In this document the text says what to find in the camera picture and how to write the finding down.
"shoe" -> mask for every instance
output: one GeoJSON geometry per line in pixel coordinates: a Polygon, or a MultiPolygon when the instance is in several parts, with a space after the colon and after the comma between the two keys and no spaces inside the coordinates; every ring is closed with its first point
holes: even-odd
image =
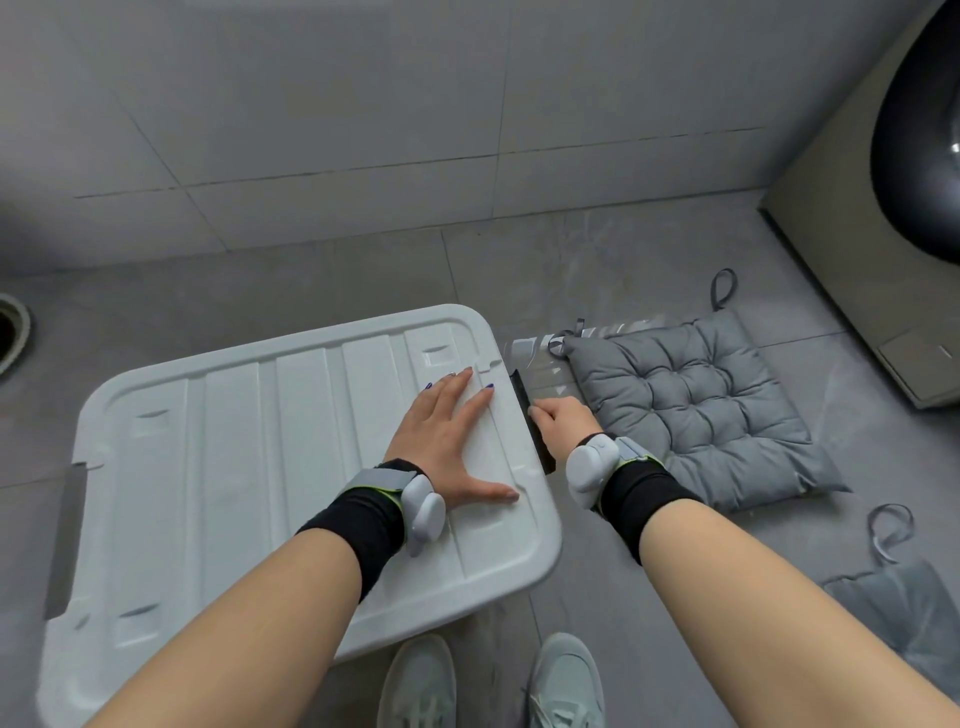
{"type": "Polygon", "coordinates": [[[540,648],[527,691],[533,728],[604,728],[603,687],[587,646],[558,632],[540,648]]]}
{"type": "Polygon", "coordinates": [[[400,648],[383,681],[376,728],[456,728],[457,677],[439,635],[400,648]]]}

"washing machine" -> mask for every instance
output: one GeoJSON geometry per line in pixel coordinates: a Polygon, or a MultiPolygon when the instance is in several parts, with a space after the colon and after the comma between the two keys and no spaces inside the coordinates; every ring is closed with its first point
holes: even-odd
{"type": "Polygon", "coordinates": [[[916,18],[761,207],[917,407],[960,400],[960,0],[916,18]]]}

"gray fabric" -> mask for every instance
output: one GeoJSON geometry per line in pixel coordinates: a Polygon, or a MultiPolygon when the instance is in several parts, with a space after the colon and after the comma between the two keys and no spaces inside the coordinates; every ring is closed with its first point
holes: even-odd
{"type": "Polygon", "coordinates": [[[611,339],[567,336],[564,353],[600,425],[720,511],[849,490],[729,310],[611,339]]]}
{"type": "Polygon", "coordinates": [[[960,703],[960,614],[926,561],[842,576],[824,585],[864,626],[960,703]]]}

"white plastic lid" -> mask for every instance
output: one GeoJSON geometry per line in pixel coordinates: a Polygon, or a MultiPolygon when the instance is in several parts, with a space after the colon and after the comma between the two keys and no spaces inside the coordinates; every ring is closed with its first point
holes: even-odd
{"type": "Polygon", "coordinates": [[[490,327],[440,305],[127,372],[84,405],[83,526],[66,611],[47,623],[37,700],[80,726],[204,606],[376,465],[414,396],[472,365],[496,387],[464,453],[514,505],[450,514],[416,560],[398,554],[337,659],[394,643],[543,579],[561,527],[490,327]]]}

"tiled wall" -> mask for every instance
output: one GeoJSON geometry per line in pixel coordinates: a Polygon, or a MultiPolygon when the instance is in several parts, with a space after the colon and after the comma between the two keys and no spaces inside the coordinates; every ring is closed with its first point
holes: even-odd
{"type": "Polygon", "coordinates": [[[767,183],[924,0],[6,0],[0,278],[767,183]]]}

